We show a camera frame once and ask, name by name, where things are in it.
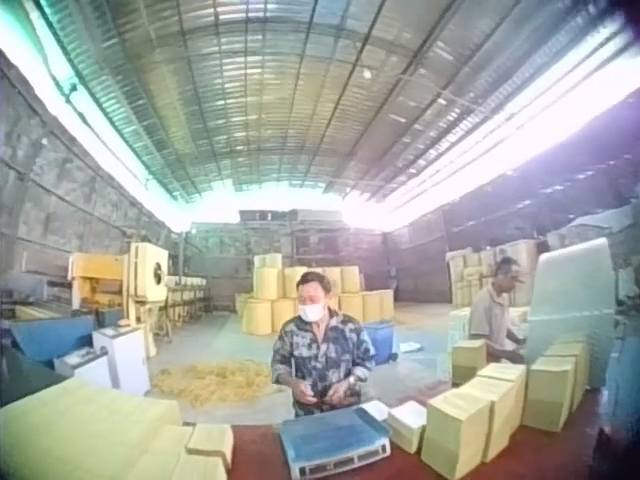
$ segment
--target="white cabinet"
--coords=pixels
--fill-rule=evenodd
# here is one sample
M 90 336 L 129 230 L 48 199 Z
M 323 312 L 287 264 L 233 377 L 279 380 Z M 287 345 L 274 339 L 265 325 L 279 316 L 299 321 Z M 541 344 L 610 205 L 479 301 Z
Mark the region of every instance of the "white cabinet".
M 123 392 L 144 395 L 151 388 L 144 348 L 144 333 L 135 327 L 110 327 L 93 332 L 93 346 L 108 352 L 113 386 Z

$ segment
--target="blue scale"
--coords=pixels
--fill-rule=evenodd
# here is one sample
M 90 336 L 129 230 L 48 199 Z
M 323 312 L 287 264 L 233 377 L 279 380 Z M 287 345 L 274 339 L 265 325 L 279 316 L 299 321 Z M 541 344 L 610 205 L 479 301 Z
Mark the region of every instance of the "blue scale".
M 345 408 L 280 426 L 292 480 L 352 470 L 391 453 L 389 430 L 363 408 Z

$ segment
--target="red table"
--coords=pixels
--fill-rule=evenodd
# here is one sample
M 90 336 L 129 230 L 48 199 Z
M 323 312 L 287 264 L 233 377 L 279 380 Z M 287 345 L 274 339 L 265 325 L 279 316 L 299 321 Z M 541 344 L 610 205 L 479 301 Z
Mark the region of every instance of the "red table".
M 448 388 L 436 384 L 413 399 L 424 404 Z M 520 427 L 509 447 L 491 463 L 465 477 L 468 480 L 569 480 L 587 477 L 591 450 L 598 429 L 597 394 L 587 393 L 561 433 Z M 235 446 L 230 480 L 286 480 L 289 477 L 280 439 L 271 426 L 234 427 Z M 379 462 L 328 477 L 341 480 L 439 479 L 420 457 L 392 446 L 391 455 Z

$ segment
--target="wall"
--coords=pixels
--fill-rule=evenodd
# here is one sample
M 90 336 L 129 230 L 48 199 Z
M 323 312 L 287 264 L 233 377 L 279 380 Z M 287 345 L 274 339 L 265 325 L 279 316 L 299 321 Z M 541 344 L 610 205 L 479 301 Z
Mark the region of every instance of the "wall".
M 65 276 L 74 251 L 120 252 L 127 232 L 171 232 L 127 194 L 44 107 L 0 51 L 0 274 Z
M 517 170 L 387 235 L 400 299 L 450 301 L 446 251 L 545 238 L 578 217 L 628 205 L 640 182 L 637 125 L 640 91 Z M 610 236 L 614 261 L 640 253 L 636 215 Z
M 209 278 L 213 303 L 219 308 L 233 305 L 236 293 L 251 291 L 254 255 L 271 252 L 282 253 L 285 266 L 359 265 L 368 289 L 386 288 L 382 238 L 331 221 L 194 224 L 185 249 L 185 271 Z

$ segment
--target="man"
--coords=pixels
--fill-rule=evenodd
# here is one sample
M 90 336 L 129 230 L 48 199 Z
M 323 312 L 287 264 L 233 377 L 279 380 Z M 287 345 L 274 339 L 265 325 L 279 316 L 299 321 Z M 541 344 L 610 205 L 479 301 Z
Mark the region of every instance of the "man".
M 323 274 L 306 272 L 296 286 L 298 315 L 273 346 L 273 383 L 291 388 L 296 417 L 359 404 L 374 366 L 371 340 L 360 322 L 329 308 Z
M 393 290 L 393 301 L 398 301 L 398 275 L 395 267 L 389 269 L 389 289 Z
M 524 363 L 522 353 L 510 348 L 507 340 L 521 347 L 525 340 L 511 330 L 509 315 L 509 293 L 520 283 L 520 266 L 511 257 L 498 261 L 491 285 L 481 290 L 474 298 L 469 317 L 471 338 L 487 341 L 487 357 L 490 362 L 507 360 Z

